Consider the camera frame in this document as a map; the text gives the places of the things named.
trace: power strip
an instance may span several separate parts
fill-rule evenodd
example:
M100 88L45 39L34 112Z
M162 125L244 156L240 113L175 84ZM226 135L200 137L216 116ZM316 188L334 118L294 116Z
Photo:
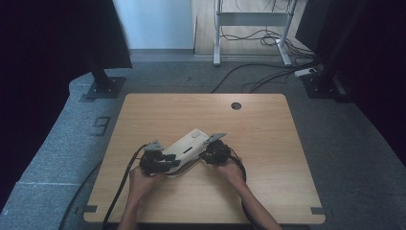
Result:
M301 77L301 76L304 76L304 75L314 74L316 72L317 71L315 69L313 69L313 68L308 68L308 69L304 69L304 70L298 70L298 71L295 72L295 77L298 78L298 77Z

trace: metal frame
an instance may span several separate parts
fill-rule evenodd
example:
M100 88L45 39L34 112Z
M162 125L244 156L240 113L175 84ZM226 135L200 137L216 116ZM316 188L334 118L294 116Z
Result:
M215 10L215 39L214 39L214 66L220 65L220 27L221 26L284 26L281 39L277 39L284 65L291 65L287 52L284 49L287 33L294 15L297 0L293 0L289 12L222 12L221 1L216 1Z

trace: gray carpet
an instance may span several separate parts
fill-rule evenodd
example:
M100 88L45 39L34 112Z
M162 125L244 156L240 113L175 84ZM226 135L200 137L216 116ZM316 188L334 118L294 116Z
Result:
M132 60L132 70L106 71L109 77L126 77L118 99L84 103L80 99L93 82L92 76L71 82L70 97L57 122L15 184L1 213L0 229L59 227L81 183L102 161L126 94L210 93L230 70L249 63L224 58L220 67L213 67L206 57L188 56L138 56ZM270 57L261 60L274 63ZM240 68L216 93L240 93L244 83L280 70ZM356 105L310 100L301 80L293 76L286 83L284 78L276 81L254 93L281 93L287 98L327 213L324 224L310 229L406 229L406 169ZM91 175L73 200L63 229L101 228L82 219L96 175Z

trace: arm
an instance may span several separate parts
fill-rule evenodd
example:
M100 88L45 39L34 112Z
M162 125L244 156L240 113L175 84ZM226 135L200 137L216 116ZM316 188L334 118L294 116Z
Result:
M242 178L241 170L233 160L228 159L224 165L218 166L217 169L236 189L246 210L256 222L268 230L282 230L272 215L255 198Z
M128 200L118 230L135 229L140 201L149 193L155 181L162 179L164 176L164 174L145 176L139 166L129 172Z

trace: wooden table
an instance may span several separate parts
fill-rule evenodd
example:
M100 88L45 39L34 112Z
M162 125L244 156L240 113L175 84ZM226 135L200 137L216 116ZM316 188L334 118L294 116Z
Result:
M232 109L240 103L241 109ZM247 183L279 223L323 223L325 215L287 101L279 94L130 94L113 131L84 219L102 222L134 151L158 139L169 147L198 128L243 160ZM128 183L109 222L119 222ZM139 222L246 223L240 199L218 172L199 162L189 172L158 182L139 209Z

